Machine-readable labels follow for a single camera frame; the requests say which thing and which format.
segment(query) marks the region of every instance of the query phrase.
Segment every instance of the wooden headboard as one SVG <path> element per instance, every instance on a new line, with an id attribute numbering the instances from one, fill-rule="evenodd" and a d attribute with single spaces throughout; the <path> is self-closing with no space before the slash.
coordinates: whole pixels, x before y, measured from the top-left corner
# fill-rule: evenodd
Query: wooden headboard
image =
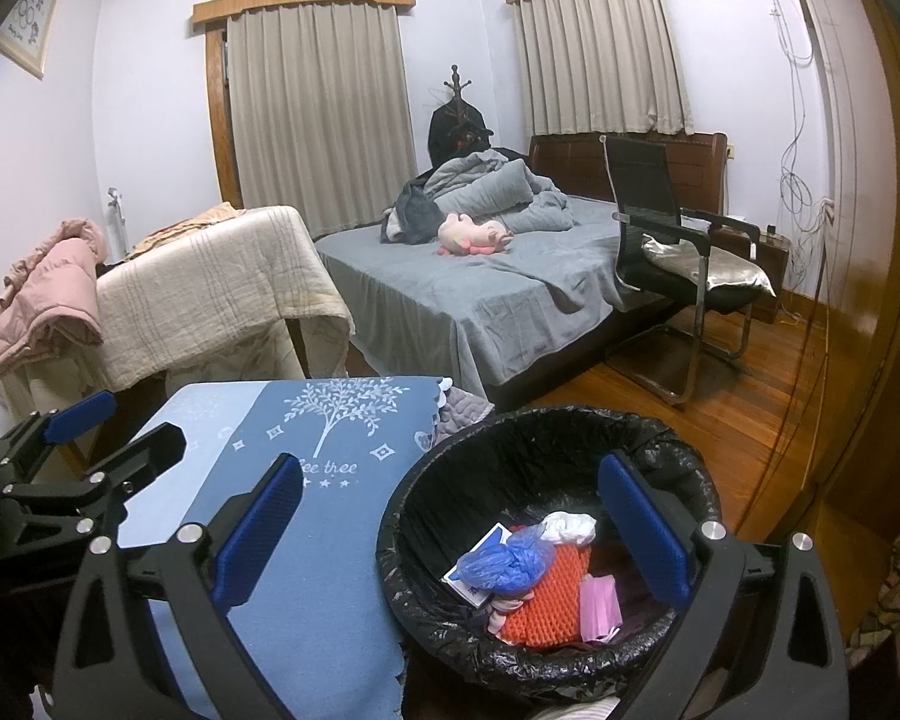
<path id="1" fill-rule="evenodd" d="M 530 141 L 530 169 L 552 178 L 554 184 L 567 194 L 612 200 L 600 135 L 599 132 L 535 135 Z M 724 133 L 621 135 L 608 132 L 607 135 L 663 143 L 667 148 L 670 180 L 680 207 L 724 213 L 724 168 L 727 165 Z"/>

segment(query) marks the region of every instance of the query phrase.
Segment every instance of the black garbage bag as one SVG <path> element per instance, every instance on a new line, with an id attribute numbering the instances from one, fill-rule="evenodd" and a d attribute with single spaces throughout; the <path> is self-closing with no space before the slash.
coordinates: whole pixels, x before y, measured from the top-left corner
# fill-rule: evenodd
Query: black garbage bag
<path id="1" fill-rule="evenodd" d="M 700 453 L 657 419 L 583 407 L 507 413 L 427 452 L 389 500 L 377 538 L 386 598 L 404 629 L 465 680 L 540 703 L 620 693 L 669 631 L 674 610 L 650 596 L 597 495 L 608 452 L 628 455 L 654 488 L 698 521 L 720 519 Z M 590 570 L 616 579 L 624 627 L 607 644 L 540 652 L 487 633 L 440 577 L 496 522 L 533 525 L 550 512 L 591 514 Z"/>

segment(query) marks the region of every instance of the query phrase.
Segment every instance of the mesh chair back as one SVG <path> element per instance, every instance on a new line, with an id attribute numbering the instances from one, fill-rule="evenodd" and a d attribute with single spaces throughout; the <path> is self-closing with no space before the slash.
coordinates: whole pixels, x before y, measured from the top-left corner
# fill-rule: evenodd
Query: mesh chair back
<path id="1" fill-rule="evenodd" d="M 680 210 L 667 170 L 667 149 L 662 143 L 630 138 L 607 138 L 607 167 L 617 207 L 623 214 L 637 214 L 665 224 L 679 224 Z M 650 233 L 636 224 L 620 224 L 617 269 L 644 260 L 641 245 L 644 233 L 662 244 L 677 238 Z"/>

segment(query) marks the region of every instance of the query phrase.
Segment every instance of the chrome chair leg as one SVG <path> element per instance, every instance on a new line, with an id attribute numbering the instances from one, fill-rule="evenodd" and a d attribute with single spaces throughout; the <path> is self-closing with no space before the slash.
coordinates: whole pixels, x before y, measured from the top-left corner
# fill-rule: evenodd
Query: chrome chair leg
<path id="1" fill-rule="evenodd" d="M 701 351 L 706 351 L 709 354 L 712 354 L 714 357 L 725 360 L 727 362 L 731 362 L 743 356 L 744 352 L 746 352 L 746 346 L 749 343 L 749 330 L 751 330 L 752 314 L 754 313 L 754 305 L 752 303 L 746 306 L 746 312 L 744 313 L 743 332 L 741 333 L 740 344 L 735 350 L 725 349 L 720 346 L 716 346 L 714 343 L 703 341 L 703 319 L 706 315 L 707 266 L 708 262 L 706 261 L 706 257 L 701 257 L 701 278 L 700 283 L 698 283 L 697 287 L 697 302 L 695 304 L 694 327 L 692 333 L 688 333 L 685 330 L 680 330 L 677 327 L 672 327 L 672 325 L 666 323 L 658 324 L 654 327 L 650 327 L 649 329 L 644 330 L 642 333 L 638 333 L 632 338 L 627 338 L 626 341 L 618 343 L 614 348 L 608 350 L 607 355 L 605 356 L 605 362 L 607 363 L 607 365 L 610 365 L 634 383 L 643 386 L 644 389 L 649 389 L 661 400 L 671 406 L 678 406 L 682 403 L 685 403 L 693 396 L 694 389 L 696 389 L 697 386 L 697 374 L 700 371 Z M 640 341 L 641 338 L 649 336 L 650 333 L 658 332 L 674 333 L 676 335 L 684 336 L 684 338 L 690 338 L 690 359 L 687 364 L 686 381 L 681 392 L 671 391 L 670 389 L 667 389 L 662 384 L 660 384 L 660 382 L 650 379 L 649 376 L 645 376 L 642 373 L 621 370 L 621 368 L 615 367 L 614 365 L 612 365 L 612 362 L 610 362 L 610 357 L 612 357 L 623 348 L 629 346 L 631 343 Z"/>

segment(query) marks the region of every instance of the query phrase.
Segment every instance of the beige quilt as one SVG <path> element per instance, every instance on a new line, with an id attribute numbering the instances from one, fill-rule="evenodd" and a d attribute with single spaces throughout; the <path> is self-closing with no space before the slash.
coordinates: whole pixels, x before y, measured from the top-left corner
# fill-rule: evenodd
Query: beige quilt
<path id="1" fill-rule="evenodd" d="M 62 388 L 59 408 L 92 389 L 120 391 L 157 372 L 192 370 L 272 336 L 284 319 L 300 320 L 313 378 L 346 376 L 353 319 L 289 206 L 248 211 L 146 252 L 98 279 L 97 300 L 103 343 L 76 351 L 82 360 L 58 361 L 82 381 L 64 386 L 53 370 L 18 368 L 0 387 L 11 413 L 44 410 L 50 401 L 34 403 L 35 386 Z"/>

